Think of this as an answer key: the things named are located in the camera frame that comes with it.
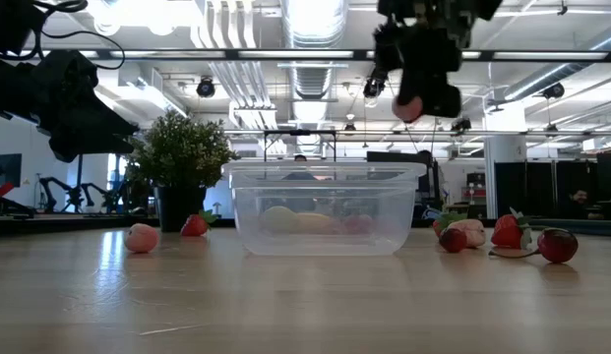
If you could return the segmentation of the silver ceiling air duct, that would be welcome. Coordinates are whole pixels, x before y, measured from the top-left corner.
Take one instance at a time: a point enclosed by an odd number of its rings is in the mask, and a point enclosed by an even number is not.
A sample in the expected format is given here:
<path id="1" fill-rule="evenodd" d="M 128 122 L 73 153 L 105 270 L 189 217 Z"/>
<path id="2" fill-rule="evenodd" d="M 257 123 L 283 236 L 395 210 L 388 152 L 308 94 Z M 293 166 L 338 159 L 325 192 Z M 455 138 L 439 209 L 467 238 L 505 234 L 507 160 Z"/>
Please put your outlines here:
<path id="1" fill-rule="evenodd" d="M 297 49 L 336 48 L 341 42 L 348 0 L 280 0 L 286 46 Z M 321 99 L 330 90 L 331 68 L 293 68 L 294 92 L 303 99 Z"/>

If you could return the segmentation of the white building column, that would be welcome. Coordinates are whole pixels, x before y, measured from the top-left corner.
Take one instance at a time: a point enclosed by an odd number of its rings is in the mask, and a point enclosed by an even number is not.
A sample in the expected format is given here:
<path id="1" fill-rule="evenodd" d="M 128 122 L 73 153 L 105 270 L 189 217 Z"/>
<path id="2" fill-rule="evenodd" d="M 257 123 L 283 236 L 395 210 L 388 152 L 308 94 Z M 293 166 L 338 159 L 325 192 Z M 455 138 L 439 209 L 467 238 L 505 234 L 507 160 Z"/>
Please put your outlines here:
<path id="1" fill-rule="evenodd" d="M 524 163 L 527 160 L 525 108 L 521 101 L 487 111 L 483 130 L 487 217 L 497 219 L 520 210 L 525 196 Z"/>

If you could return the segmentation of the red and black equipment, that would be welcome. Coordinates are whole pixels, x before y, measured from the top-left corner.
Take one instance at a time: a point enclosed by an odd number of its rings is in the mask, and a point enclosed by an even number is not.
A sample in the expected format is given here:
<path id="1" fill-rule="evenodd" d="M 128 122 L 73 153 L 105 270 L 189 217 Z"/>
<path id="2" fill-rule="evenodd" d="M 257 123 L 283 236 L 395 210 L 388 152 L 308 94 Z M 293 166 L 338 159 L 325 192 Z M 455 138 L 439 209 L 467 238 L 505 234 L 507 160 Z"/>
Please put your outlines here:
<path id="1" fill-rule="evenodd" d="M 13 189 L 14 185 L 11 182 L 0 186 L 0 216 L 12 216 L 15 219 L 34 218 L 35 210 L 33 208 L 6 198 L 6 195 Z"/>

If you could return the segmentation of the person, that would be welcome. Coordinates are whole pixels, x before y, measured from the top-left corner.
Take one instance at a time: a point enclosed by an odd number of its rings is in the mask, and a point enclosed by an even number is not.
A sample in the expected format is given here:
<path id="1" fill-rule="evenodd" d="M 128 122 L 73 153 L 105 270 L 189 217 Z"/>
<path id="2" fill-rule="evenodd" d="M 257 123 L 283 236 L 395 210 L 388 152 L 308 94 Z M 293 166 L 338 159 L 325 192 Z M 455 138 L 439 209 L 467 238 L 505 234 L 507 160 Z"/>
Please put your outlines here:
<path id="1" fill-rule="evenodd" d="M 600 206 L 588 202 L 588 192 L 583 189 L 569 192 L 567 200 L 561 206 L 561 216 L 567 219 L 602 220 L 604 214 Z"/>
<path id="2" fill-rule="evenodd" d="M 303 154 L 296 154 L 293 158 L 294 163 L 304 163 L 307 157 Z M 290 172 L 283 177 L 283 180 L 290 181 L 315 181 L 316 177 L 310 173 L 305 167 L 291 166 Z"/>

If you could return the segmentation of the black overhead crossbar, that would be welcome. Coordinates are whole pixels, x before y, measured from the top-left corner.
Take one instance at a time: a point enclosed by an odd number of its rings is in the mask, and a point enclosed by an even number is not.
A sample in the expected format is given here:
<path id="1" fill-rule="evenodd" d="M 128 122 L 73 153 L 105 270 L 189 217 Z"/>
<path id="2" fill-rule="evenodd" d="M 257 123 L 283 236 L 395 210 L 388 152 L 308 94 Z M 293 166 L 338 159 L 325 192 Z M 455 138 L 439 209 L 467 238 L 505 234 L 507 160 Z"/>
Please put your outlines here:
<path id="1" fill-rule="evenodd" d="M 367 49 L 83 49 L 95 61 L 359 61 L 376 57 Z M 464 50 L 447 53 L 467 62 L 611 63 L 611 50 Z"/>

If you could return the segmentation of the clear plastic tupperware container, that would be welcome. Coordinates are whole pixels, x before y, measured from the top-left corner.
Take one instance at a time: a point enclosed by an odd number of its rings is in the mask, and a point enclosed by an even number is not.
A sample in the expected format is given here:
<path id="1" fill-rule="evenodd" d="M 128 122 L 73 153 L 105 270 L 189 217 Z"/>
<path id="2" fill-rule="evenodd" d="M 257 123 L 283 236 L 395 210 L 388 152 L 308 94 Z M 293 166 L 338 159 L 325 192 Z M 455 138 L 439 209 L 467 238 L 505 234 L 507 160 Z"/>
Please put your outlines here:
<path id="1" fill-rule="evenodd" d="M 315 181 L 283 177 L 294 162 L 230 162 L 222 167 L 232 197 L 235 225 L 244 246 L 262 256 L 381 256 L 396 252 L 412 224 L 418 180 L 426 172 L 419 163 L 328 162 L 296 163 Z M 314 212 L 335 220 L 333 234 L 273 234 L 260 228 L 259 217 L 268 208 L 282 206 Z M 343 220 L 368 214 L 374 220 L 370 234 L 349 235 Z"/>

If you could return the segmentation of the black computer monitor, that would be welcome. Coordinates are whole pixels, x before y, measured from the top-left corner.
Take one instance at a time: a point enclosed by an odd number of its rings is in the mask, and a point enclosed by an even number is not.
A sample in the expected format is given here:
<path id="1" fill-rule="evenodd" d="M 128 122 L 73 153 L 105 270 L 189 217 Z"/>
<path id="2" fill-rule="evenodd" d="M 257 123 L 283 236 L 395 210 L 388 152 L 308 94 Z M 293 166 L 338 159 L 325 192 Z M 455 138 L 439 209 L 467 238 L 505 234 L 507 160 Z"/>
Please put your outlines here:
<path id="1" fill-rule="evenodd" d="M 368 151 L 366 155 L 368 162 L 403 162 L 403 163 L 421 163 L 431 165 L 433 158 L 429 152 L 419 153 L 402 153 L 402 152 L 383 152 L 383 151 Z"/>

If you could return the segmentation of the dark wall screen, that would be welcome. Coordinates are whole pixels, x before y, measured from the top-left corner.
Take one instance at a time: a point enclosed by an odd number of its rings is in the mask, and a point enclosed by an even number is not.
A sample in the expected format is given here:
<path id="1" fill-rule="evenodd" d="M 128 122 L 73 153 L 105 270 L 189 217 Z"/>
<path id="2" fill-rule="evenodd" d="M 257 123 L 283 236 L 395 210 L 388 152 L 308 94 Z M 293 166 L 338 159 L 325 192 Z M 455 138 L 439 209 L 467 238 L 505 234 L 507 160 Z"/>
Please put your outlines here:
<path id="1" fill-rule="evenodd" d="M 11 183 L 14 187 L 20 187 L 22 182 L 22 155 L 0 154 L 0 187 Z"/>

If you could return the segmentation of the green plant in black pot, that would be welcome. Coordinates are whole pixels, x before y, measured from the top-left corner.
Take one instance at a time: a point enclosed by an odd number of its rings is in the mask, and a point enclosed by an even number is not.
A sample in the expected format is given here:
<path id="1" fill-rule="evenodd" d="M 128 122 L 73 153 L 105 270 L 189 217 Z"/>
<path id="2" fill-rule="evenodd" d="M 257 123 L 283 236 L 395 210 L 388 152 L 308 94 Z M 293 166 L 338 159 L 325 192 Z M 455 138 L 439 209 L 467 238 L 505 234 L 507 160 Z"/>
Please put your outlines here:
<path id="1" fill-rule="evenodd" d="M 130 140 L 126 178 L 154 191 L 163 232 L 181 230 L 204 210 L 207 189 L 221 179 L 221 167 L 237 158 L 220 120 L 196 121 L 169 110 Z"/>

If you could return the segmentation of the yellow toy lemon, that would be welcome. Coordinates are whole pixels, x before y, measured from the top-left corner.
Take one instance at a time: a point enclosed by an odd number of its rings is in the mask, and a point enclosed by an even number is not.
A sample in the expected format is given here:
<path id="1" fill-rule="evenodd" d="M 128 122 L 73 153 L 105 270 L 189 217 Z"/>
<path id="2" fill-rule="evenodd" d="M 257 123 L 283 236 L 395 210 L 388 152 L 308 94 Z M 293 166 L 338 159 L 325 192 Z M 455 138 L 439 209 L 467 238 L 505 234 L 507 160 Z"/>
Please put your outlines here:
<path id="1" fill-rule="evenodd" d="M 296 212 L 285 206 L 272 206 L 259 217 L 260 228 L 273 234 L 294 234 L 300 221 Z"/>

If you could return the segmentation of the dark red toy cherry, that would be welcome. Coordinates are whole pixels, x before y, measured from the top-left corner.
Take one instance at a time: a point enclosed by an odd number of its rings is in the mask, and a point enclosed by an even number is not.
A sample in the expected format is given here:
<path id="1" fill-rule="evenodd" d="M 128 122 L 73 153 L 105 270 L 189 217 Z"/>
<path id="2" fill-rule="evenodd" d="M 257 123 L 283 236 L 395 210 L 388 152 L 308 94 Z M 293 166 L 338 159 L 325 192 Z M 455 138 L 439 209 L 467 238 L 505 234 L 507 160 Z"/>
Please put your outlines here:
<path id="1" fill-rule="evenodd" d="M 459 229 L 448 228 L 440 234 L 439 244 L 448 253 L 459 253 L 467 247 L 466 234 Z"/>
<path id="2" fill-rule="evenodd" d="M 491 250 L 488 255 L 504 259 L 524 259 L 531 256 L 542 256 L 552 264 L 563 264 L 570 261 L 579 248 L 577 237 L 570 231 L 560 228 L 545 228 L 537 237 L 537 248 L 519 255 L 507 255 Z"/>

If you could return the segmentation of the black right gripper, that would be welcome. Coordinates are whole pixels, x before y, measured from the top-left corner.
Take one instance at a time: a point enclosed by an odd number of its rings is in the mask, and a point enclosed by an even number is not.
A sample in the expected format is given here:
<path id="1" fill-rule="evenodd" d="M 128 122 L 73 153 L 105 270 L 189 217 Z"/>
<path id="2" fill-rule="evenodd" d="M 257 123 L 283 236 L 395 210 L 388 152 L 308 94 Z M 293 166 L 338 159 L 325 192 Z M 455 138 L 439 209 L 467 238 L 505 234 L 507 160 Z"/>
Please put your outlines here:
<path id="1" fill-rule="evenodd" d="M 407 105 L 422 92 L 422 113 L 457 118 L 461 94 L 448 83 L 447 74 L 457 71 L 462 51 L 470 45 L 470 22 L 411 26 L 397 22 L 379 25 L 374 33 L 375 68 L 372 75 L 388 76 L 402 70 L 397 104 Z"/>

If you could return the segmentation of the red toy strawberry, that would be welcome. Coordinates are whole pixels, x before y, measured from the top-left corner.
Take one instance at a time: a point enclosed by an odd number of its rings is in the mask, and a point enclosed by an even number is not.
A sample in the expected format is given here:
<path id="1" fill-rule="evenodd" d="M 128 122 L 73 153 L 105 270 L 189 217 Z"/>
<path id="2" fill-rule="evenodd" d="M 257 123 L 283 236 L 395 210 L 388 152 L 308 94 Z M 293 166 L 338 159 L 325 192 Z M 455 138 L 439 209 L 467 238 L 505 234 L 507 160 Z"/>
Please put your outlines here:
<path id="1" fill-rule="evenodd" d="M 344 233 L 349 235 L 370 234 L 374 225 L 374 220 L 368 214 L 352 214 L 342 222 Z"/>
<path id="2" fill-rule="evenodd" d="M 524 250 L 531 243 L 530 218 L 511 208 L 494 226 L 491 243 L 497 248 Z"/>
<path id="3" fill-rule="evenodd" d="M 211 229 L 217 216 L 210 210 L 199 210 L 190 214 L 180 230 L 183 237 L 202 237 Z"/>

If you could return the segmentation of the black partition panels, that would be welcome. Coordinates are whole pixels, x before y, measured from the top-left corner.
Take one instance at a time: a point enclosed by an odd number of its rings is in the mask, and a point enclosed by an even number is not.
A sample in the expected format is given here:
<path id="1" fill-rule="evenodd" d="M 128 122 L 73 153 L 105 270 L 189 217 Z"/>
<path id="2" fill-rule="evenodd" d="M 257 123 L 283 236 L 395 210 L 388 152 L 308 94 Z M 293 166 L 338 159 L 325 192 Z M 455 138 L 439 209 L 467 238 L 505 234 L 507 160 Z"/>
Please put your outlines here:
<path id="1" fill-rule="evenodd" d="M 523 182 L 525 196 L 517 211 L 540 218 L 567 219 L 561 216 L 561 206 L 570 191 L 586 190 L 588 202 L 595 202 L 597 164 L 591 160 L 526 161 Z"/>

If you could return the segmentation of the pink toy peach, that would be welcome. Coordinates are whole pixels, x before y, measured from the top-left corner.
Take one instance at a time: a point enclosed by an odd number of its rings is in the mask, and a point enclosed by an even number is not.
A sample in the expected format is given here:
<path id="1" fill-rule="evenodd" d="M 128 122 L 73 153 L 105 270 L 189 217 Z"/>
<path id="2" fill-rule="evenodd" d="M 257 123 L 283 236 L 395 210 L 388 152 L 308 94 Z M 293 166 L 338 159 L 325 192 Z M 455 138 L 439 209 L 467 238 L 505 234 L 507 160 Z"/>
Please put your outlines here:
<path id="1" fill-rule="evenodd" d="M 135 223 L 124 236 L 124 246 L 132 253 L 149 253 L 158 244 L 159 235 L 155 228 Z"/>
<path id="2" fill-rule="evenodd" d="M 399 120 L 410 124 L 423 115 L 423 101 L 419 96 L 415 96 L 408 103 L 401 104 L 400 97 L 397 96 L 394 100 L 392 111 Z"/>
<path id="3" fill-rule="evenodd" d="M 484 226 L 478 219 L 463 219 L 455 221 L 451 223 L 448 228 L 459 230 L 465 234 L 467 248 L 478 248 L 483 246 L 486 242 Z"/>

